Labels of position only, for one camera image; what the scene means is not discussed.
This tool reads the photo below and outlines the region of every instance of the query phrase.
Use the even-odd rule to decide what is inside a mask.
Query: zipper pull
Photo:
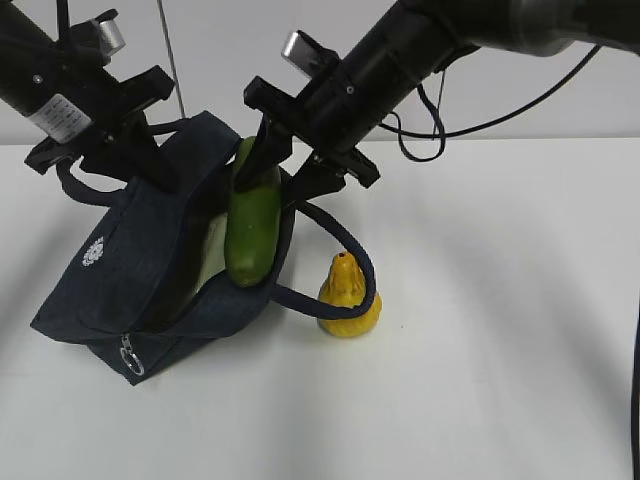
[[[144,365],[133,351],[133,347],[131,346],[131,339],[129,338],[129,334],[125,333],[120,337],[122,341],[122,348],[120,349],[120,356],[122,357],[122,361],[124,364],[129,367],[135,375],[141,377],[144,375]]]

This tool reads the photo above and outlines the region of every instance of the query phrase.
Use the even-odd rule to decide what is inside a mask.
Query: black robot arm
[[[539,56],[574,40],[640,53],[637,0],[398,0],[344,58],[296,32],[284,55],[311,77],[291,97],[256,77],[245,103],[263,120],[236,188],[291,155],[298,137],[313,153],[287,186],[290,200],[378,178],[356,145],[434,72],[480,47]]]
[[[57,0],[53,41],[10,0],[0,0],[0,99],[40,127],[43,142],[26,163],[44,174],[82,158],[82,169],[128,181],[143,176],[175,191],[178,176],[149,131],[144,110],[166,100],[173,80],[158,66],[125,82],[103,67],[124,47],[116,10],[71,26]]]

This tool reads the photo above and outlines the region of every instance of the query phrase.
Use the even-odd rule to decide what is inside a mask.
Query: white wall
[[[203,109],[221,116],[243,135],[255,132],[259,114],[246,108],[242,91],[261,75],[290,93],[305,79],[279,57],[290,30],[303,29],[322,44],[345,54],[391,5],[392,0],[165,0],[169,26],[188,113]],[[54,0],[18,0],[55,36]],[[120,79],[160,64],[168,69],[154,0],[71,0],[74,20],[85,20],[110,7],[121,13],[127,48],[111,71]],[[507,113],[549,88],[587,52],[575,45],[551,59],[484,50],[454,65],[448,74],[442,115],[449,130]],[[638,136],[640,61],[607,50],[569,87],[551,100],[476,138]],[[435,96],[439,82],[428,80]],[[406,127],[429,130],[431,123],[417,98],[400,108]],[[175,98],[151,109],[152,121],[178,115]],[[11,109],[0,106],[0,143],[33,143],[42,134]],[[391,138],[377,131],[375,138]]]

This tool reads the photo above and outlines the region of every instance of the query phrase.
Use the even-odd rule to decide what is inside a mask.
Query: bag handle
[[[124,190],[115,190],[113,192],[95,190],[73,176],[71,165],[73,165],[71,159],[58,162],[56,164],[56,173],[62,184],[62,191],[72,200],[95,207],[112,207],[116,204]]]
[[[324,320],[349,319],[364,315],[373,305],[376,296],[375,271],[369,255],[347,229],[321,208],[308,202],[299,202],[295,208],[329,232],[355,257],[364,274],[366,293],[362,304],[357,307],[336,307],[276,284],[271,299],[283,307]]]

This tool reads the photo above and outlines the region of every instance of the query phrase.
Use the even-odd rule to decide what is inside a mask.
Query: green vegetable
[[[255,137],[240,144],[233,177],[249,156]],[[271,272],[280,233],[280,169],[273,167],[246,192],[231,192],[224,257],[227,273],[240,287],[251,287]]]

